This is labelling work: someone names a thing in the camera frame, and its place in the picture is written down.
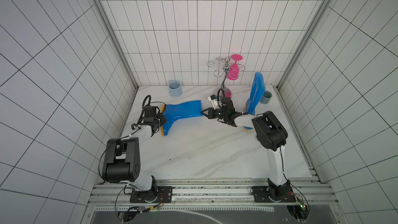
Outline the blue rubber boot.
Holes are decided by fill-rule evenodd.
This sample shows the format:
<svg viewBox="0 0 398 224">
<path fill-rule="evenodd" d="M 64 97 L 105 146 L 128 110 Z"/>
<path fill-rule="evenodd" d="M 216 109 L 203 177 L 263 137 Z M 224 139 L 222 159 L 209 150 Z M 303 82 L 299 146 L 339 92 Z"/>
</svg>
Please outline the blue rubber boot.
<svg viewBox="0 0 398 224">
<path fill-rule="evenodd" d="M 255 114 L 255 109 L 265 91 L 266 91 L 266 86 L 264 83 L 264 77 L 260 72 L 256 72 L 251 87 L 250 97 L 246 102 L 247 113 Z"/>
<path fill-rule="evenodd" d="M 173 123 L 180 119 L 200 117 L 202 111 L 202 102 L 200 100 L 184 102 L 177 105 L 164 105 L 162 107 L 163 116 L 166 123 L 161 126 L 161 133 L 167 136 Z"/>
</svg>

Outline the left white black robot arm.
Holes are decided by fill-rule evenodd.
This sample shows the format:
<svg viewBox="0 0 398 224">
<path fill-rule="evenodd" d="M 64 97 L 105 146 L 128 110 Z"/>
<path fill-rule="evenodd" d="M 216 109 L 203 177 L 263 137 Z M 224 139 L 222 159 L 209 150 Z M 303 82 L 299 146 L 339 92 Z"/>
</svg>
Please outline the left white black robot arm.
<svg viewBox="0 0 398 224">
<path fill-rule="evenodd" d="M 100 158 L 103 167 L 98 169 L 103 181 L 127 184 L 136 192 L 156 194 L 154 177 L 141 171 L 140 145 L 167 123 L 164 111 L 165 107 L 159 109 L 158 106 L 144 106 L 138 123 L 132 124 L 131 134 L 107 142 Z"/>
</svg>

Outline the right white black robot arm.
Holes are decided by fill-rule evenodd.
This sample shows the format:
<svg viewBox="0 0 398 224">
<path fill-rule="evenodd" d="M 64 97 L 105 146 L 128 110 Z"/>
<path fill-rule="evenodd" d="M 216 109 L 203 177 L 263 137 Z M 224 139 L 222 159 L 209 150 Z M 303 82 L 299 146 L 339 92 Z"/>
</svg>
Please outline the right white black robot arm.
<svg viewBox="0 0 398 224">
<path fill-rule="evenodd" d="M 232 127 L 253 128 L 256 139 L 266 149 L 268 157 L 269 177 L 267 194 L 271 201 L 279 202 L 282 197 L 292 191 L 290 180 L 285 174 L 284 153 L 288 132 L 273 112 L 251 114 L 237 112 L 229 97 L 208 97 L 212 107 L 201 111 L 208 119 L 217 119 L 219 122 Z"/>
</svg>

